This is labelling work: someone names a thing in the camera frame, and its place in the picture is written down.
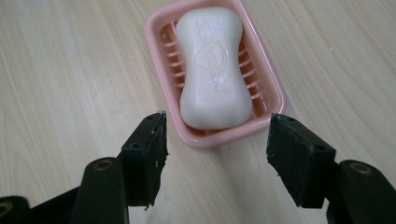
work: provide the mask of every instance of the soap dish ridge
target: soap dish ridge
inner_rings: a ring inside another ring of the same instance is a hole
[[[200,7],[226,7],[239,15],[243,33],[239,45],[239,68],[253,103],[249,119],[224,130],[197,130],[180,115],[180,96],[186,76],[185,61],[176,38],[176,24],[186,12]],[[188,146],[212,149],[268,128],[272,113],[283,113],[286,99],[268,54],[241,0],[181,0],[152,11],[145,23],[145,36],[168,114],[177,134]]]

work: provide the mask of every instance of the pink plastic tray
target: pink plastic tray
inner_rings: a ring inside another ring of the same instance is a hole
[[[239,46],[239,67],[250,91],[253,109],[244,124],[225,130],[196,130],[180,116],[180,96],[186,76],[185,63],[175,35],[178,19],[199,7],[227,7],[243,24]],[[253,22],[241,0],[182,0],[152,11],[146,20],[145,35],[152,60],[175,123],[178,136],[190,147],[215,148],[257,133],[269,126],[271,113],[282,113],[285,95],[268,59]]]

